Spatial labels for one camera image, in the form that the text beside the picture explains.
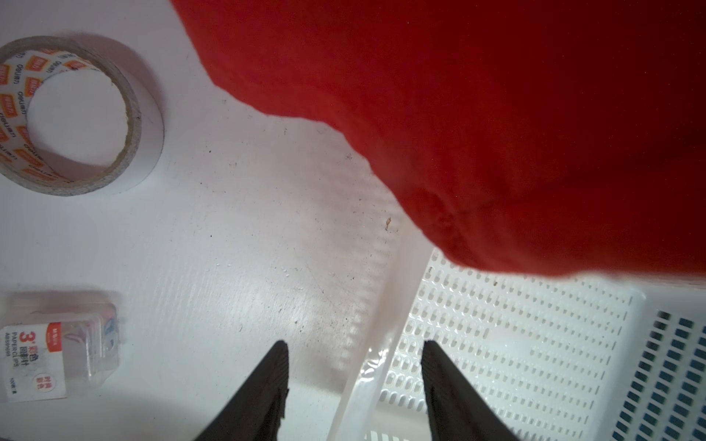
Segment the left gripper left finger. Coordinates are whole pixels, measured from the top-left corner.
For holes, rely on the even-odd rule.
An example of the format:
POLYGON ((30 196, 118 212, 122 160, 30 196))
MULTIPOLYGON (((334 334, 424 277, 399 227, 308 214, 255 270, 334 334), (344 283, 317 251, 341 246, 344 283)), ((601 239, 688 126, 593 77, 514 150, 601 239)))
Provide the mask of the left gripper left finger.
POLYGON ((198 440, 276 441, 289 393, 288 345, 277 341, 198 440))

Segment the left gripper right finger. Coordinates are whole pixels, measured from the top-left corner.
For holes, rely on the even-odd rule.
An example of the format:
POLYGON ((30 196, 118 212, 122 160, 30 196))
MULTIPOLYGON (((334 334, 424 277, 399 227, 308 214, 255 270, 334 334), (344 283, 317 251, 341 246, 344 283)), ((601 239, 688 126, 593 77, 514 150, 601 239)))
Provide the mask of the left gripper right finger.
POLYGON ((435 341, 421 356, 431 438, 434 441, 517 441, 435 341))

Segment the red shorts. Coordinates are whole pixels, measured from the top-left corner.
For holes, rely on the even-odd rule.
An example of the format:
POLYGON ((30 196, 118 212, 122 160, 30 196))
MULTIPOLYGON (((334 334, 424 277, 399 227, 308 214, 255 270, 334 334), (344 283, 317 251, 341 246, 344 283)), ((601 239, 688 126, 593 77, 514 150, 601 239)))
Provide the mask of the red shorts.
POLYGON ((705 273, 702 1, 176 1, 213 83, 321 121, 454 263, 705 273))

